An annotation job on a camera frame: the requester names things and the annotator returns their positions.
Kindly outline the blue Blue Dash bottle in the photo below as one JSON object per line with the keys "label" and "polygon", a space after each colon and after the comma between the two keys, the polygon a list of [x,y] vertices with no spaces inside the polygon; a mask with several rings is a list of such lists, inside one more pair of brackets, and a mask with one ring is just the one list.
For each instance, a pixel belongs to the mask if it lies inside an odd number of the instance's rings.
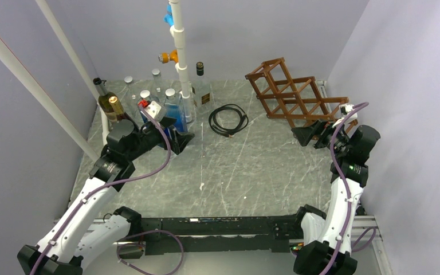
{"label": "blue Blue Dash bottle", "polygon": [[166,89],[165,95],[164,106],[167,110],[167,116],[176,119],[174,127],[178,132],[187,133],[188,129],[182,96],[173,88]]}

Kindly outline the clear bottle green label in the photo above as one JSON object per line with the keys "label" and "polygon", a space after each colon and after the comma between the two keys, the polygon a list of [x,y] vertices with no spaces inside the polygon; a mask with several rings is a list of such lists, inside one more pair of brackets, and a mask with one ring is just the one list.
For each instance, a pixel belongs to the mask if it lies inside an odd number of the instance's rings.
{"label": "clear bottle green label", "polygon": [[159,99],[160,103],[164,103],[166,99],[165,91],[167,89],[165,82],[162,79],[162,75],[159,69],[155,68],[151,71],[153,76],[153,92],[155,96]]}

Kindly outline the clear bottle white cap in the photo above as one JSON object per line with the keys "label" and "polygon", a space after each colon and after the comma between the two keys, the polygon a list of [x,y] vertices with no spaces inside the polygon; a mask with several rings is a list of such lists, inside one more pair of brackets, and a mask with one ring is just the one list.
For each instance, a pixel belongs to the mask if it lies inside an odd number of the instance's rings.
{"label": "clear bottle white cap", "polygon": [[138,102],[142,100],[140,92],[135,85],[135,80],[132,76],[126,76],[125,82],[125,103],[130,110],[130,113],[134,116],[138,114]]}

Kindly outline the brown bottle gold foil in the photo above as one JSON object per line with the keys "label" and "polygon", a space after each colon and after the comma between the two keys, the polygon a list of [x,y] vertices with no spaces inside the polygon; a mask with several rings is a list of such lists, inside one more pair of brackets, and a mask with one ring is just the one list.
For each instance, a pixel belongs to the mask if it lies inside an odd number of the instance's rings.
{"label": "brown bottle gold foil", "polygon": [[126,113],[126,111],[124,110],[119,98],[117,96],[111,96],[108,99],[115,115],[116,115],[116,119],[117,121],[120,120],[129,120],[131,122],[133,122],[132,118]]}

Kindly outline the green wine bottle silver foil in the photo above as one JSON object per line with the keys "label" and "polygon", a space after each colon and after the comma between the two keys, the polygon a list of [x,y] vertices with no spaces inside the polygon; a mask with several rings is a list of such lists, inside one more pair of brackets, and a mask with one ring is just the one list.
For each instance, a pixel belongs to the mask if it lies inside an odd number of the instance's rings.
{"label": "green wine bottle silver foil", "polygon": [[109,98],[116,95],[113,92],[107,90],[105,86],[105,82],[106,80],[102,80],[99,77],[93,79],[93,83],[95,84],[99,93],[99,97],[97,99],[98,104],[101,107],[101,109],[104,111],[107,119],[111,123],[115,123],[118,121],[118,119],[115,111],[111,106],[111,103],[109,102]]}

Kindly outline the blue square bottle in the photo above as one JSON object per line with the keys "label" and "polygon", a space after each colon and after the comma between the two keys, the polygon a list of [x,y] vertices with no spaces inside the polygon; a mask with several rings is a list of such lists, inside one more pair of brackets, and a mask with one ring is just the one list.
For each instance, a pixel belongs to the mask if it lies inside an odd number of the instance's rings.
{"label": "blue square bottle", "polygon": [[[155,94],[151,93],[147,89],[142,90],[139,93],[139,95],[141,97],[141,101],[140,102],[147,101],[148,103],[150,103],[152,101],[155,101],[157,103],[160,103],[159,98]],[[148,122],[148,119],[141,112],[140,112],[140,115],[141,115],[144,123]],[[164,143],[160,143],[158,146],[164,149]]]}

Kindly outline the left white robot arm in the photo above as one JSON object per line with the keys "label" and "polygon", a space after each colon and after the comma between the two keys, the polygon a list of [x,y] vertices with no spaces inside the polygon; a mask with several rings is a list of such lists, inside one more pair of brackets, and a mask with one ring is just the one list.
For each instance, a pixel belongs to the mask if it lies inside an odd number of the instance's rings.
{"label": "left white robot arm", "polygon": [[130,120],[119,121],[107,136],[99,159],[80,194],[70,208],[36,245],[25,245],[17,259],[25,274],[82,274],[109,245],[133,241],[143,233],[142,216],[125,206],[115,210],[96,230],[87,233],[100,210],[133,181],[133,161],[154,147],[179,154],[192,134],[173,129],[175,118],[163,117],[138,127]]}

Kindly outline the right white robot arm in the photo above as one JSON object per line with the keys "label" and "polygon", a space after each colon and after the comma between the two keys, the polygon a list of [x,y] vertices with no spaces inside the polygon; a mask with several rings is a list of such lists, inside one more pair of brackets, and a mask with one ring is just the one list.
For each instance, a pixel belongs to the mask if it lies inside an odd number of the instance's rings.
{"label": "right white robot arm", "polygon": [[323,120],[291,129],[301,146],[317,137],[314,147],[332,149],[334,158],[328,211],[305,205],[292,224],[295,235],[304,238],[303,247],[296,252],[296,274],[354,274],[358,266],[351,256],[351,230],[368,180],[366,161],[380,133],[368,125],[357,127],[352,136],[344,128],[335,130],[334,123]]}

